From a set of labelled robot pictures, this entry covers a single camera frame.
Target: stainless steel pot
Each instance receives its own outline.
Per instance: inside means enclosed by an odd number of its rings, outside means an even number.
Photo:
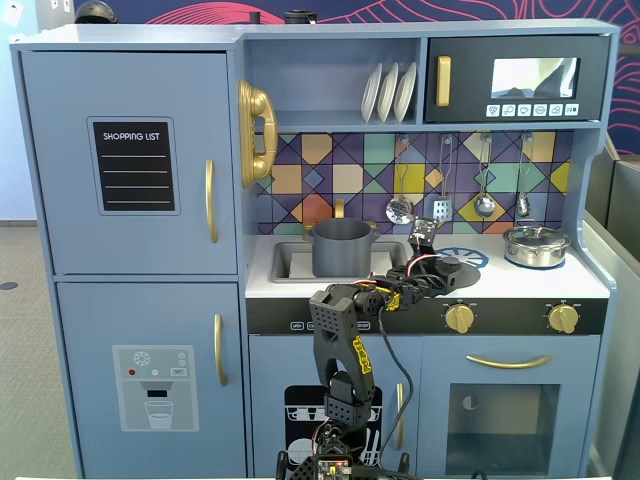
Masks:
[[[368,277],[371,244],[380,237],[377,228],[354,218],[331,218],[316,223],[309,241],[316,277]]]
[[[552,228],[527,225],[513,227],[502,234],[504,256],[518,265],[531,268],[551,268],[564,261],[571,239]]]

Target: geometric backsplash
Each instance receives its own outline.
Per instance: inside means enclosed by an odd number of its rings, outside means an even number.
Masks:
[[[496,212],[487,219],[473,208],[480,191],[480,168],[486,166],[479,160],[481,134],[452,134],[447,195],[453,199],[454,215],[451,222],[440,225],[439,233],[496,234],[513,226],[520,134],[492,132],[487,192]],[[558,228],[562,220],[572,141],[572,131],[534,132],[533,153],[529,146],[524,151],[523,162],[533,156],[526,177],[529,218],[551,228]],[[400,192],[400,174],[406,169],[405,197],[415,205],[416,214],[432,216],[433,199],[442,187],[440,144],[439,133],[280,135],[271,175],[256,186],[259,231],[301,235],[304,224],[331,218],[336,199],[343,198],[346,217],[374,221],[381,233],[408,233],[410,225],[389,221],[387,202]],[[448,153],[445,145],[445,172]]]

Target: microwave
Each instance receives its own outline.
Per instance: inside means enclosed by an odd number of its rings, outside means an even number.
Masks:
[[[609,36],[434,38],[425,123],[599,120]]]

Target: toy kitchen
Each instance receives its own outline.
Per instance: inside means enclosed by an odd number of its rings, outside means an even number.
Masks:
[[[78,475],[273,478],[279,451],[293,472],[334,415],[310,299],[388,282],[380,322],[351,325],[375,381],[360,463],[585,476],[616,286],[582,221],[618,35],[69,25],[12,45]]]

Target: microwave screen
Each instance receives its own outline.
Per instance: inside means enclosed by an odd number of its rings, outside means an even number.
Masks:
[[[497,58],[491,98],[574,98],[577,58]]]

